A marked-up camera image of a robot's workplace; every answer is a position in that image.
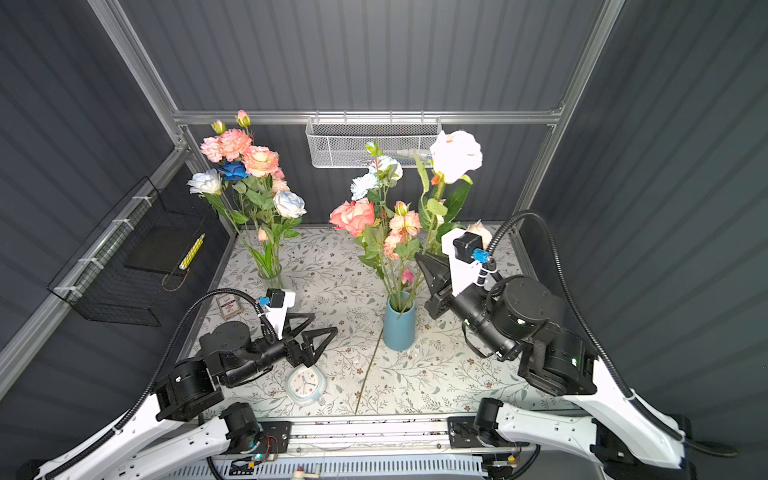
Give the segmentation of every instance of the floral pattern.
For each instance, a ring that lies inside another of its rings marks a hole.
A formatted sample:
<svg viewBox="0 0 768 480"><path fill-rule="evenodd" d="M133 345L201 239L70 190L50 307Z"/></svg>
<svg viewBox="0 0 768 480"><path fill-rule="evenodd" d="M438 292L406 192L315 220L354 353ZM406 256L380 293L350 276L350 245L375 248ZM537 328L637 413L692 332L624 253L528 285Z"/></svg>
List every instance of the floral pattern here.
<svg viewBox="0 0 768 480"><path fill-rule="evenodd" d="M326 391L312 405L295 405L283 388L292 367L278 362L256 382L224 389L225 401L207 415L218 414L232 402L250 403L260 417L474 412L486 396L526 409L575 408L517 377L518 361L478 358L465 345L453 313L438 320L429 317L423 307L429 296L426 288L419 292L413 346L404 352L386 348L379 341L386 293L371 269L358 261L358 246L332 227L297 230L300 237L283 241L283 272L302 290L302 310L316 314L308 328L339 329L317 363L326 375ZM499 245L496 256L503 274L520 273L508 242ZM219 286L251 295L264 290L253 258L241 245L235 246ZM259 335L256 314L249 308L232 320L245 322ZM222 322L213 302L197 337ZM481 345L478 339L473 343ZM198 349L196 343L192 354Z"/></svg>

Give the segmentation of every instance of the blue vase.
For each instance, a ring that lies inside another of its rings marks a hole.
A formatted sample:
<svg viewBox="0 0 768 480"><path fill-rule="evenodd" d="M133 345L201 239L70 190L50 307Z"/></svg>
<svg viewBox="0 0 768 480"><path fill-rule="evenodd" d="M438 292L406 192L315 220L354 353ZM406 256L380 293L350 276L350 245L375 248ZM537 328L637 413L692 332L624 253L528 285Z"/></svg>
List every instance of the blue vase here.
<svg viewBox="0 0 768 480"><path fill-rule="evenodd" d="M401 293L401 298L407 300L409 294ZM416 337L416 308L415 305L407 312L397 312L392 309L389 299L384 313L384 344L387 348L401 352L413 345Z"/></svg>

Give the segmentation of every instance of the blue flower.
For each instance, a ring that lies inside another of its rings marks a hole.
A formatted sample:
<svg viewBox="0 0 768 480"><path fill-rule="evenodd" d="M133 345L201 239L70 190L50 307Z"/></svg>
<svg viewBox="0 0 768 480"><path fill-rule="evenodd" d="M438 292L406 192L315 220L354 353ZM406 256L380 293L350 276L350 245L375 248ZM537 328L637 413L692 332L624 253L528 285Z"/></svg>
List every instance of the blue flower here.
<svg viewBox="0 0 768 480"><path fill-rule="evenodd" d="M245 173L245 165L240 162L229 162L217 170L224 174L224 180L242 180L248 176Z"/></svg>

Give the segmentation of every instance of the white mesh basket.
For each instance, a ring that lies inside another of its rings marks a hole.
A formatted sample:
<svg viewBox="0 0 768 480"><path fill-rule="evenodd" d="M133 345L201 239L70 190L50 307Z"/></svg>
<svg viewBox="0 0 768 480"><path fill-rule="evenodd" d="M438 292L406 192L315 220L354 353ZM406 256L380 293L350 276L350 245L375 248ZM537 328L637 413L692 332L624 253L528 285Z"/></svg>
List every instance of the white mesh basket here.
<svg viewBox="0 0 768 480"><path fill-rule="evenodd" d="M395 158L403 167L414 168L413 154L425 164L432 163L429 147L442 126L440 120L419 124L326 124L310 118L306 140L310 144L312 165L318 168L362 168L371 163L366 143L375 141L384 155Z"/></svg>

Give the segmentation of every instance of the vase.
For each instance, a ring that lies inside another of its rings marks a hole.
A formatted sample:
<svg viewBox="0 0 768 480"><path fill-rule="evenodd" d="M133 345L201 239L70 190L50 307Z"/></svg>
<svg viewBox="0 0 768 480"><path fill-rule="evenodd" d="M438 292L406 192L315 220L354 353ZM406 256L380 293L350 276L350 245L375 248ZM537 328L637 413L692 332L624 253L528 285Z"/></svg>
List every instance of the vase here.
<svg viewBox="0 0 768 480"><path fill-rule="evenodd" d="M410 296L407 292L400 293L404 301ZM386 312L384 312L384 344L387 348L401 352L413 345L416 337L416 305L411 305L409 310L398 312L392 308L387 299Z"/></svg>
<svg viewBox="0 0 768 480"><path fill-rule="evenodd" d="M277 266L277 273L272 276L267 276L265 273L259 270L259 278L264 282L264 291L261 292L259 296L265 295L266 289L268 288L292 290L296 293L296 300L294 300L293 306L288 307L288 311L291 313L298 313L300 311L302 300L301 291L296 287L296 283L293 281L293 278L283 273L282 265Z"/></svg>

